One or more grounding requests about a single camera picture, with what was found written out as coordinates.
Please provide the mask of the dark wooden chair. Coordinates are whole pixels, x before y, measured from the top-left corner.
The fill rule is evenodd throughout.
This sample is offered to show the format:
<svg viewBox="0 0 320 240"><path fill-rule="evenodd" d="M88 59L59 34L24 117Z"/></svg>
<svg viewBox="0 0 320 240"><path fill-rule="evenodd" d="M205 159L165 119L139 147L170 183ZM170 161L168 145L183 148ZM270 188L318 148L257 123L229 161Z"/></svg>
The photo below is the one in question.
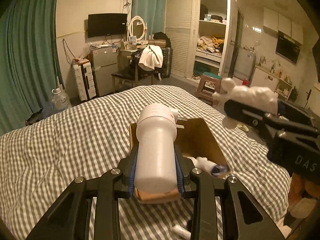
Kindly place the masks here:
<svg viewBox="0 0 320 240"><path fill-rule="evenodd" d="M131 83L132 87L137 87L140 80L150 77L151 84L154 85L155 71L146 71L139 66L141 55L142 50L132 52L131 55L127 57L129 59L129 65L111 74L114 93L119 89L120 83L123 81Z"/></svg>

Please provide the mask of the green slipper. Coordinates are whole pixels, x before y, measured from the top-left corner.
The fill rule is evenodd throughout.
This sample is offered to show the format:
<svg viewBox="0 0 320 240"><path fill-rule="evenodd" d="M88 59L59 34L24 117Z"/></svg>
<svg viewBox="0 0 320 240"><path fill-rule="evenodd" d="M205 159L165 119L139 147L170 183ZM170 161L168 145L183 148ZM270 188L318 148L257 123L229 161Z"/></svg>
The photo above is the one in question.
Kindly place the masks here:
<svg viewBox="0 0 320 240"><path fill-rule="evenodd" d="M248 133L249 132L249 129L248 129L248 127L245 125L245 124L237 124L237 126L236 126L238 129L240 129L240 130L242 130L242 131L244 131L244 132L246 132L246 133Z"/></svg>

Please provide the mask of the white cosmetic tube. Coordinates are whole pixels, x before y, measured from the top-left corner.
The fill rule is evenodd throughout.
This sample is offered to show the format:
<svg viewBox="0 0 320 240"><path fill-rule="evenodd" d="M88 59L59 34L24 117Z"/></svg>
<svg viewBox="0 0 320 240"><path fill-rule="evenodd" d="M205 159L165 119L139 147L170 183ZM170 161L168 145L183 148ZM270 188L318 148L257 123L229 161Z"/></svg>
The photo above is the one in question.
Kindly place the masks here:
<svg viewBox="0 0 320 240"><path fill-rule="evenodd" d="M172 231L182 237L183 239L190 240L191 238L191 232L189 232L187 229L181 227L180 225L176 224L172 228Z"/></svg>

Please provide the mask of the clear water jug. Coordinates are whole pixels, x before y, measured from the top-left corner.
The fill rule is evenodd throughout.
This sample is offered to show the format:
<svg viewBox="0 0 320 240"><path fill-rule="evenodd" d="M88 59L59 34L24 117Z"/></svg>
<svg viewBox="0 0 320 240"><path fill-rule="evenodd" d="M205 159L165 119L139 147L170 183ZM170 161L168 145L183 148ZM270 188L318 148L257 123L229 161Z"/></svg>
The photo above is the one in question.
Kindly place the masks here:
<svg viewBox="0 0 320 240"><path fill-rule="evenodd" d="M67 93L60 87L52 90L52 103L58 111L64 111L72 107Z"/></svg>

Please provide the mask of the white kitchen wall cabinets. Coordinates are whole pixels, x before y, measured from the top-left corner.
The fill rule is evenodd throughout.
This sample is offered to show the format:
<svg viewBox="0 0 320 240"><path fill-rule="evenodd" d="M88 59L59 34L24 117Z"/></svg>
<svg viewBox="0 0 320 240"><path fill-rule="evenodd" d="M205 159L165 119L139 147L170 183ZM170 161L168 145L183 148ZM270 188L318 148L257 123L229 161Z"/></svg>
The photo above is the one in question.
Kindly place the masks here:
<svg viewBox="0 0 320 240"><path fill-rule="evenodd" d="M270 33L282 33L302 45L303 28L300 24L292 21L288 17L264 7L263 28Z"/></svg>

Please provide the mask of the white plastic bottle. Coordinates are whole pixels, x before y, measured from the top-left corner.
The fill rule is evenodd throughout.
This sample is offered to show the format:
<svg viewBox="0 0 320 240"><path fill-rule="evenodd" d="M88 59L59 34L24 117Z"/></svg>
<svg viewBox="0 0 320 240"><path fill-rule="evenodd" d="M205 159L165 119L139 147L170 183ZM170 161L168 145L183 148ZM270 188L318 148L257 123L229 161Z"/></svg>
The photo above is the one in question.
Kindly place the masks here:
<svg viewBox="0 0 320 240"><path fill-rule="evenodd" d="M174 142L177 112L161 103L147 105L137 120L138 153L135 188L167 193L177 187Z"/></svg>

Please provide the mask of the brown plastic stool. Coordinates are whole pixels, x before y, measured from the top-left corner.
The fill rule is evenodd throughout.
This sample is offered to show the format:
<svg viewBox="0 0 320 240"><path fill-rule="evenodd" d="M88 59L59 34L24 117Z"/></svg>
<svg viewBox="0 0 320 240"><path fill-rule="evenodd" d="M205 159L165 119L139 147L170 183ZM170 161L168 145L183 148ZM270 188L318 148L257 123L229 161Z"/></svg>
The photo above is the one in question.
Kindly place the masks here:
<svg viewBox="0 0 320 240"><path fill-rule="evenodd" d="M195 93L196 98L203 98L212 103L213 107L216 107L219 103L218 100L214 100L212 94L214 92L220 92L222 78L219 75L204 72L200 76L200 82Z"/></svg>

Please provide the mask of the brown cardboard box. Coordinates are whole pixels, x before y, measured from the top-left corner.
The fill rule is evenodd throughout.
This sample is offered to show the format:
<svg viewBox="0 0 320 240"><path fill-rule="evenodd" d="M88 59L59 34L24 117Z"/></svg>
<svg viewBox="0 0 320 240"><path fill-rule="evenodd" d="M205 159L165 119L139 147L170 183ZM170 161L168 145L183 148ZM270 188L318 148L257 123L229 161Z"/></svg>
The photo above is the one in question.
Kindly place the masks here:
<svg viewBox="0 0 320 240"><path fill-rule="evenodd" d="M184 157L205 157L216 164L228 166L220 146L203 118L178 118L175 144ZM134 196L140 204L162 204L181 198L178 189L160 194L135 190Z"/></svg>

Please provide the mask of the white plush toy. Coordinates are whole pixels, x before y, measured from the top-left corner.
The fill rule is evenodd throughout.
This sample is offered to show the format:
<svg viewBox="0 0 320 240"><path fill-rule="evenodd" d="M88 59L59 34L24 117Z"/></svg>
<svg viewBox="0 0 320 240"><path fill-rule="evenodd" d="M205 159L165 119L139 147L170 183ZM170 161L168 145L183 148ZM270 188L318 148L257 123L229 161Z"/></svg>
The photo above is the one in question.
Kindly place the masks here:
<svg viewBox="0 0 320 240"><path fill-rule="evenodd" d="M278 98L268 87L240 86L231 78L223 78L221 81L221 87L225 92L223 94L214 92L212 97L214 100L218 100L223 103L223 105L228 100L234 100L265 111L267 114L277 115L278 113ZM234 129L237 124L242 122L231 119L226 115L222 123L225 128ZM266 129L266 125L262 120L257 127L253 128L260 132Z"/></svg>

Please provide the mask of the large green curtain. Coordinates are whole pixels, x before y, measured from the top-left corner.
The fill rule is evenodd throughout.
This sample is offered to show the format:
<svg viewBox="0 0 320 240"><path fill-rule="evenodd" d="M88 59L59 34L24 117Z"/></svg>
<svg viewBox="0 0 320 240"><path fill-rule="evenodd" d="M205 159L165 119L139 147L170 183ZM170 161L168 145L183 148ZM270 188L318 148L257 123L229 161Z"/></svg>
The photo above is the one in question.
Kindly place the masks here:
<svg viewBox="0 0 320 240"><path fill-rule="evenodd" d="M57 87L57 0L12 0L1 16L1 134L52 100Z"/></svg>

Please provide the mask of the black suitcase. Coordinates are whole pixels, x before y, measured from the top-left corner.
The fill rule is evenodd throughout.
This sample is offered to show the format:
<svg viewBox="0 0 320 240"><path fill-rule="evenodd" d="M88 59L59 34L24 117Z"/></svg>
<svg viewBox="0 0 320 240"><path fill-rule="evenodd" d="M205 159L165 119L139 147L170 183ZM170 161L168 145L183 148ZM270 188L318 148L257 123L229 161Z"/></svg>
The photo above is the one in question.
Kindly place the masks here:
<svg viewBox="0 0 320 240"><path fill-rule="evenodd" d="M173 49L171 47L165 47L162 49L162 53L163 53L163 64L161 67L161 77L167 78L171 75Z"/></svg>

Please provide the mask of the grey sock purple cuff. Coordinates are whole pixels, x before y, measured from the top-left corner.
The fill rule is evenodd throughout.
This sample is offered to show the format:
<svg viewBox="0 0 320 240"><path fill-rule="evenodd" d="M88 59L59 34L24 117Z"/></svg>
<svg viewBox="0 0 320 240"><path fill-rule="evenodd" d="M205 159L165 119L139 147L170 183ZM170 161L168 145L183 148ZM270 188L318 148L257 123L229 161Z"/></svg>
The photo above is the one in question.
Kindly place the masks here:
<svg viewBox="0 0 320 240"><path fill-rule="evenodd" d="M206 171L211 176L219 177L225 175L229 168L227 165L219 165L205 157L188 157L196 168Z"/></svg>

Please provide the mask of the white suitcase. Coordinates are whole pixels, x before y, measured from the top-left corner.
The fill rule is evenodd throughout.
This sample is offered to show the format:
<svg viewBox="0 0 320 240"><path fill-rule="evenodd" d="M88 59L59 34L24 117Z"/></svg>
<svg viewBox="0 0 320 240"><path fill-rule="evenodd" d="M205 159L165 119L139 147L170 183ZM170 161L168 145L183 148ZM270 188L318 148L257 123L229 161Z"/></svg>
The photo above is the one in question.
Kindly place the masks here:
<svg viewBox="0 0 320 240"><path fill-rule="evenodd" d="M80 101L89 101L96 97L90 61L88 59L74 59L72 68Z"/></svg>

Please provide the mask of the grey checkered bed quilt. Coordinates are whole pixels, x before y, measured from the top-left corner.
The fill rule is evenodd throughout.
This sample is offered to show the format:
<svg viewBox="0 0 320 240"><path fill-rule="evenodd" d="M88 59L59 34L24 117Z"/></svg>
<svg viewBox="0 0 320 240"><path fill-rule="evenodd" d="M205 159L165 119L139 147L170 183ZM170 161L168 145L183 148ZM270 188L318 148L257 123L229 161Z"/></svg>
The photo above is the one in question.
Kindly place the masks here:
<svg viewBox="0 0 320 240"><path fill-rule="evenodd" d="M1 219L16 239L25 239L77 176L95 178L130 151L129 126L151 103L203 118L231 174L279 221L287 210L291 179L268 161L267 148L243 131L224 128L223 114L174 86L140 86L97 98L1 137Z"/></svg>

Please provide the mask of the oval white vanity mirror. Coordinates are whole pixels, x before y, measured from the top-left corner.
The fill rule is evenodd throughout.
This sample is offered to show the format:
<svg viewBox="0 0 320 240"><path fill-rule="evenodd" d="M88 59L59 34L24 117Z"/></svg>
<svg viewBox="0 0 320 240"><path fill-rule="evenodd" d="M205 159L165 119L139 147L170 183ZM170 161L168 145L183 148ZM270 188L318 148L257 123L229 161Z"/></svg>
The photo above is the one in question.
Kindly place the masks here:
<svg viewBox="0 0 320 240"><path fill-rule="evenodd" d="M134 16L128 26L128 41L142 42L146 37L147 29L147 23L140 16Z"/></svg>

